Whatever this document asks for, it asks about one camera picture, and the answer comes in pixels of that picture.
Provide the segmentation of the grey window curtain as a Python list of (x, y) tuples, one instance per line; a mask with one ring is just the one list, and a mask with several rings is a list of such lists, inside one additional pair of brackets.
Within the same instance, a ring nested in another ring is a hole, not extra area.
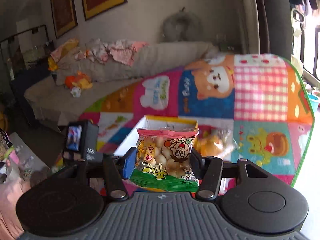
[(276, 54), (291, 59), (289, 0), (236, 0), (244, 54)]

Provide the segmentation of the yellow cardboard box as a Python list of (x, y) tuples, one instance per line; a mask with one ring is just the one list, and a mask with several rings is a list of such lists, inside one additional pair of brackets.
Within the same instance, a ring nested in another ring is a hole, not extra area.
[(119, 146), (114, 151), (114, 155), (123, 156), (131, 147), (135, 147), (139, 138), (139, 131), (146, 131), (147, 136), (171, 136), (195, 131), (198, 128), (196, 119), (186, 119), (180, 117), (145, 115), (135, 125), (133, 129), (120, 141)]

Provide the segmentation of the sesame stick clear packet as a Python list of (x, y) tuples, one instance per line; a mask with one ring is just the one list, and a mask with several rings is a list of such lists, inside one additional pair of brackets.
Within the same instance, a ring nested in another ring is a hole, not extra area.
[(233, 138), (233, 131), (231, 129), (223, 129), (220, 135), (223, 144), (223, 149), (219, 156), (221, 159), (224, 159), (233, 151), (238, 150), (239, 145)]

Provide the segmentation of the bun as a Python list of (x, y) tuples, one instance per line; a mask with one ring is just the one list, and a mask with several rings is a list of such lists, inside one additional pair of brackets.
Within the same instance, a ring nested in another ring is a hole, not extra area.
[(193, 148), (203, 157), (225, 157), (225, 130), (214, 129), (206, 136), (196, 139)]

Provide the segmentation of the biscuit ball snack bag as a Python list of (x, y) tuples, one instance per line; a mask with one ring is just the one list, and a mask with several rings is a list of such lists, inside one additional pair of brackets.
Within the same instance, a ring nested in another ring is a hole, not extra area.
[(130, 180), (155, 191), (196, 192), (199, 180), (190, 164), (190, 154), (199, 129), (171, 136), (147, 136), (139, 131), (135, 169)]

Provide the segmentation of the grey round plush cushion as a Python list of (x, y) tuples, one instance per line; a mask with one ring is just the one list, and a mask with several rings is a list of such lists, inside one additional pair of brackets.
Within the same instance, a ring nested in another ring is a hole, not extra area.
[(164, 42), (200, 41), (203, 27), (200, 18), (183, 7), (177, 13), (168, 16), (162, 23)]

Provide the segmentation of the orange plush toy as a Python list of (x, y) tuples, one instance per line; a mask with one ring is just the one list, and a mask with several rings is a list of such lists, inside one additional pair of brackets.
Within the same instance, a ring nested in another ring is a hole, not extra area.
[(68, 89), (78, 87), (83, 90), (92, 88), (93, 83), (88, 75), (78, 71), (76, 75), (70, 75), (65, 78), (65, 86)]

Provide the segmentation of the white small plush toy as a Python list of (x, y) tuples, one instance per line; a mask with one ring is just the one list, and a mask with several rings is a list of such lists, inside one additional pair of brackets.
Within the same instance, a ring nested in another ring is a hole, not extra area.
[(73, 87), (71, 89), (71, 95), (74, 98), (79, 98), (81, 96), (82, 89), (80, 87)]

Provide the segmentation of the colourful cartoon play mat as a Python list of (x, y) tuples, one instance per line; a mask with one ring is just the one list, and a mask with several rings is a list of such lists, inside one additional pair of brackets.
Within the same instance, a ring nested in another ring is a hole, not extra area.
[(196, 119), (198, 138), (231, 129), (246, 158), (294, 185), (314, 117), (302, 80), (272, 54), (228, 55), (135, 82), (99, 99), (81, 114), (99, 126), (97, 149), (111, 153), (145, 115)]

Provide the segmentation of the pink baby clothes pile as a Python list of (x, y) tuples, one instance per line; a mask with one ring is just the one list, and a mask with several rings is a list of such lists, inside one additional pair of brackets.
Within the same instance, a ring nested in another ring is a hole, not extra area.
[[(72, 49), (77, 48), (79, 40), (77, 38), (68, 39), (65, 43), (60, 45), (50, 54), (50, 59), (54, 63), (58, 63), (65, 57)], [(116, 40), (115, 42), (106, 43), (102, 42), (99, 38), (91, 40), (85, 49), (80, 49), (75, 52), (74, 59), (76, 61), (89, 59), (100, 64), (105, 64), (109, 59), (124, 65), (133, 66), (135, 55), (144, 47), (148, 46), (147, 42), (143, 41), (130, 41), (130, 40)]]

